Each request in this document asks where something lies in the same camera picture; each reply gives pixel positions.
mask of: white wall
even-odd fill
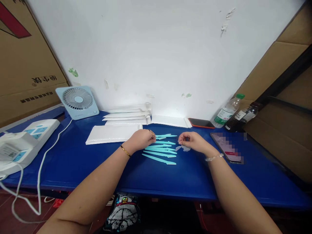
[[[89,85],[100,109],[149,101],[154,114],[210,119],[304,0],[28,2],[69,80]]]

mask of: bottle cap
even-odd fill
[[[258,103],[258,102],[252,102],[252,103],[250,104],[250,106],[256,107],[256,108],[261,108],[261,107],[262,107],[262,104],[261,104],[261,103]]]
[[[244,94],[237,94],[236,97],[240,98],[240,99],[243,99],[245,97],[245,95]]]

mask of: bottle label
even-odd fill
[[[242,117],[244,117],[246,115],[246,113],[245,112],[243,112],[243,111],[240,111],[240,112],[238,112],[236,115],[235,115],[235,119],[237,119],[237,120],[240,120]]]
[[[214,121],[218,124],[225,124],[231,117],[233,113],[227,112],[225,110],[220,110],[219,114],[214,118]]]
[[[246,122],[248,122],[249,120],[251,120],[252,118],[254,118],[256,115],[252,112],[249,112],[247,115],[244,116],[244,120],[246,120]]]

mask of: hand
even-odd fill
[[[215,147],[210,145],[196,132],[183,132],[179,136],[178,141],[180,145],[201,152],[205,154],[206,157],[213,157],[219,154],[219,151]]]
[[[137,130],[129,140],[123,143],[123,147],[130,155],[138,150],[148,147],[150,144],[155,143],[156,135],[148,129]]]

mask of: fan grille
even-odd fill
[[[76,102],[76,97],[81,97],[83,101]],[[75,110],[85,110],[92,106],[93,97],[88,91],[75,87],[69,88],[63,93],[63,102],[65,105]]]

